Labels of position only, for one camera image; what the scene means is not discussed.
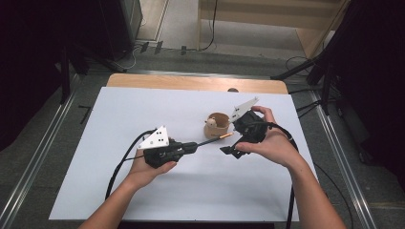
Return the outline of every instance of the white board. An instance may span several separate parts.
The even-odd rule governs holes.
[[[293,135],[314,171],[290,95],[106,87],[96,100],[50,219],[87,219],[103,202],[117,164],[141,133],[165,125],[179,142],[203,142],[210,114],[231,115],[234,106],[255,96],[260,99],[256,105],[271,108],[278,124]],[[225,155],[220,147],[234,144],[241,137],[235,134],[183,156],[172,171],[134,195],[124,219],[286,221],[288,170],[255,154],[240,159]],[[122,166],[113,191],[131,163]],[[296,207],[293,220],[298,220]]]

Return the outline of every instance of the white fiducial marker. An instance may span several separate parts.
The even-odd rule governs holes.
[[[169,145],[169,135],[165,126],[159,127],[150,136],[140,143],[138,149],[153,149]]]
[[[233,111],[232,116],[229,118],[229,122],[234,122],[234,121],[238,120],[247,111],[249,111],[250,108],[257,103],[257,101],[259,101],[259,98],[256,96],[253,99],[247,101],[246,103],[243,103],[243,104],[235,107],[235,110]]]

